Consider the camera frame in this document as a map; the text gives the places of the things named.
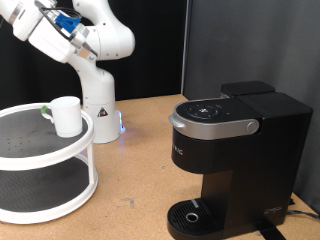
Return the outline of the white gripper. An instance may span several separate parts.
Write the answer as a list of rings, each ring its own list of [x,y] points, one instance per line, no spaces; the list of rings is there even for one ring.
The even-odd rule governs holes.
[[[76,50],[77,56],[88,61],[96,61],[97,53],[83,46],[86,44],[88,35],[88,28],[79,23],[71,33],[71,43],[79,48]],[[40,21],[28,40],[35,48],[61,63],[66,63],[75,50],[75,47],[62,37],[47,20]]]

